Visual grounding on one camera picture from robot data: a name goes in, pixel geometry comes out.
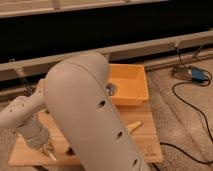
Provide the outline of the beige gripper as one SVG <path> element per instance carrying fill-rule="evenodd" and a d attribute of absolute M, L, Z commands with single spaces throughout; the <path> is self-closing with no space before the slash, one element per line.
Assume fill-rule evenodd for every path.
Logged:
<path fill-rule="evenodd" d="M 45 155 L 50 155 L 54 151 L 52 142 L 49 140 L 48 129 L 40 122 L 37 115 L 31 116 L 20 127 L 20 134 L 26 144 L 32 149 L 40 149 Z"/>

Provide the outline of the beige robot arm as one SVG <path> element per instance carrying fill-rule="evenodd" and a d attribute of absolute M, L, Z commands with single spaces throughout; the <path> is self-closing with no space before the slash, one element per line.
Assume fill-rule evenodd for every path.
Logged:
<path fill-rule="evenodd" d="M 107 92 L 109 73 L 98 52 L 63 60 L 48 71 L 43 88 L 0 111 L 0 127 L 18 128 L 39 149 L 48 131 L 35 114 L 47 109 L 86 171 L 150 171 Z"/>

